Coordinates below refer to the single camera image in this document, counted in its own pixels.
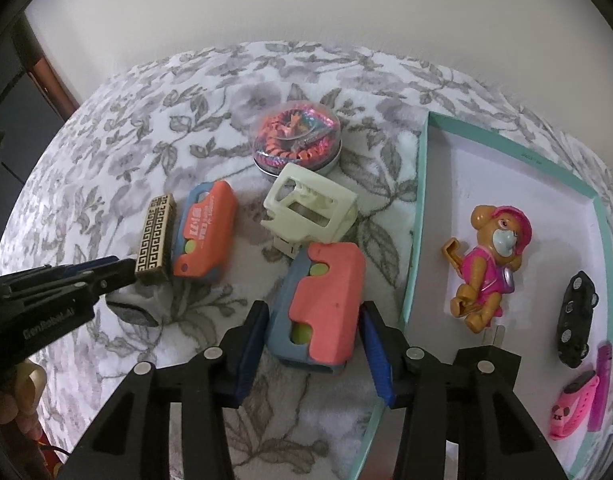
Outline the coral blue toy knife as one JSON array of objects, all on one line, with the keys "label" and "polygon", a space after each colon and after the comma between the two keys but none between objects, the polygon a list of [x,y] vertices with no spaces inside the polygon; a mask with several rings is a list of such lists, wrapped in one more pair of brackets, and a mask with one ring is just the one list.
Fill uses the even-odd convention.
[{"label": "coral blue toy knife", "polygon": [[311,243],[275,297],[266,346],[282,364],[336,374],[354,351],[366,263],[351,242]]}]

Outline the cream plastic bracket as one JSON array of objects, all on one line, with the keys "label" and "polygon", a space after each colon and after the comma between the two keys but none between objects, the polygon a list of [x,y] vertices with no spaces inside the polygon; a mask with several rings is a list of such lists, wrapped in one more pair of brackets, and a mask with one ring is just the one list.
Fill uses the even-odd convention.
[{"label": "cream plastic bracket", "polygon": [[290,162],[264,198],[261,226],[273,235],[273,246],[293,259],[311,242],[335,243],[357,221],[357,193]]}]

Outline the purple lighter case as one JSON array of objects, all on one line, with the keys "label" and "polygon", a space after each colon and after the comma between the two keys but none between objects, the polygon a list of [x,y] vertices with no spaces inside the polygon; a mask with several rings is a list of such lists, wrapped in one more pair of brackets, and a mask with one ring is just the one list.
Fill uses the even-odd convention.
[{"label": "purple lighter case", "polygon": [[612,360],[613,345],[607,340],[597,349],[595,372],[597,378],[599,378],[599,383],[595,389],[589,420],[587,421],[588,432],[599,432],[602,429],[610,389]]}]

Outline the brown pup toy figure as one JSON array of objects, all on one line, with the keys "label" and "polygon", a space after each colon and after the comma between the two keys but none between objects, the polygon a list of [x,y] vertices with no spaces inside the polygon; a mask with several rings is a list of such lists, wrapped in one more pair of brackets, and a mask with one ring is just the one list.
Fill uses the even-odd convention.
[{"label": "brown pup toy figure", "polygon": [[520,209],[493,205],[476,206],[471,226],[476,245],[462,254],[461,242],[452,237],[442,246],[442,255],[462,280],[450,301],[451,313],[479,334],[503,314],[503,297],[515,292],[514,274],[523,265],[532,226]]}]

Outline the floral fleece blanket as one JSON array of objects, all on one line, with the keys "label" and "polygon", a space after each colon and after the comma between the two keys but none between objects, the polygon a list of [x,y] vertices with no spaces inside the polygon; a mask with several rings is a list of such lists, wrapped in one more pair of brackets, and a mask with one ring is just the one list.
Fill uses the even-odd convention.
[{"label": "floral fleece blanket", "polygon": [[[158,288],[154,328],[98,304],[92,321],[37,353],[52,444],[72,450],[134,364],[186,361],[279,288],[289,261],[261,226],[271,181],[254,166],[249,134],[266,110],[300,99],[343,123],[331,179],[359,198],[349,237],[366,259],[365,294],[388,322],[441,359],[472,344],[448,289],[431,286],[451,281],[439,247],[467,235],[475,205],[511,204],[535,238],[505,304],[505,344],[523,359],[516,390],[535,421],[546,424],[575,374],[558,361],[553,333],[557,300],[579,270],[601,293],[593,339],[613,346],[611,177],[577,139],[474,78],[413,58],[288,41],[186,52],[112,77],[81,105],[32,170],[0,242],[0,274],[128,257],[152,198],[183,200],[223,179],[238,200],[220,283]],[[602,430],[580,428],[554,448],[572,479],[613,460],[613,370]]]}]

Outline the teal cardboard box tray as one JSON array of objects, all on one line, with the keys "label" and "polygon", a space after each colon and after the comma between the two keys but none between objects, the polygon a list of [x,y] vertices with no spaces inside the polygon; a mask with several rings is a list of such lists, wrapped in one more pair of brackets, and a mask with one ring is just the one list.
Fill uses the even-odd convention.
[{"label": "teal cardboard box tray", "polygon": [[399,322],[366,302],[365,479],[613,479],[613,237],[572,172],[429,114]]}]

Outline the round tin coiled hairbands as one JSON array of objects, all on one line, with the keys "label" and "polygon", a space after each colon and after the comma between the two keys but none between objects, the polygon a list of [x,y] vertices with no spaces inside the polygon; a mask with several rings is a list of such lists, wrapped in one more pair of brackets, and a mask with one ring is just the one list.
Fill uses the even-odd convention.
[{"label": "round tin coiled hairbands", "polygon": [[254,163],[272,178],[287,164],[326,172],[343,148],[337,115],[311,101],[289,101],[267,110],[253,124],[250,140]]}]

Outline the gold patterned lighter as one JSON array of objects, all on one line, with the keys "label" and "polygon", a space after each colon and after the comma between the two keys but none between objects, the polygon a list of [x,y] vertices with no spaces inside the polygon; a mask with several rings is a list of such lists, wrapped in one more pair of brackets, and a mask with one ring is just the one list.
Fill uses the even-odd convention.
[{"label": "gold patterned lighter", "polygon": [[171,194],[156,196],[149,203],[135,265],[136,278],[144,285],[169,280],[175,214]]}]

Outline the black power adapter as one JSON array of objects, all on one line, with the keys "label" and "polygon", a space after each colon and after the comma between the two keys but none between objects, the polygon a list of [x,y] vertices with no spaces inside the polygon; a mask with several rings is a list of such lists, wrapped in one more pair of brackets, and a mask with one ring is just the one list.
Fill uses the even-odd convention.
[{"label": "black power adapter", "polygon": [[485,329],[482,336],[482,346],[487,349],[487,361],[491,362],[494,370],[500,373],[506,385],[514,389],[518,377],[521,356],[503,348],[506,327],[492,325]]}]

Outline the white smartwatch band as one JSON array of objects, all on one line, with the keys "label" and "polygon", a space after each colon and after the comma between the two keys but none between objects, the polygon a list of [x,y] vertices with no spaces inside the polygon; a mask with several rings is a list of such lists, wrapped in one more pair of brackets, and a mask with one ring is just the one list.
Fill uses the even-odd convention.
[{"label": "white smartwatch band", "polygon": [[173,299],[169,285],[135,283],[106,295],[107,307],[124,323],[157,327],[170,314]]}]

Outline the pink wristband watch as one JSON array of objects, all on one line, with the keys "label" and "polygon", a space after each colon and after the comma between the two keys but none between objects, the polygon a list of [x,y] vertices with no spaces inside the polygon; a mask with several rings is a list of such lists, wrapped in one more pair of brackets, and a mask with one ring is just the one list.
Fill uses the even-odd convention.
[{"label": "pink wristband watch", "polygon": [[561,390],[549,421],[552,440],[564,440],[577,431],[591,411],[598,385],[599,375],[595,370],[586,370]]}]

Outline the black toy car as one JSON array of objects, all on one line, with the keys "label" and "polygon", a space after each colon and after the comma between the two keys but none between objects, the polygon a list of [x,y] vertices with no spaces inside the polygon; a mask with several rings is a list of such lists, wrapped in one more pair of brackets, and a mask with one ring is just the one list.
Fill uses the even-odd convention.
[{"label": "black toy car", "polygon": [[594,282],[584,271],[579,271],[565,290],[556,329],[558,357],[570,368],[580,366],[589,354],[589,336],[598,304]]}]

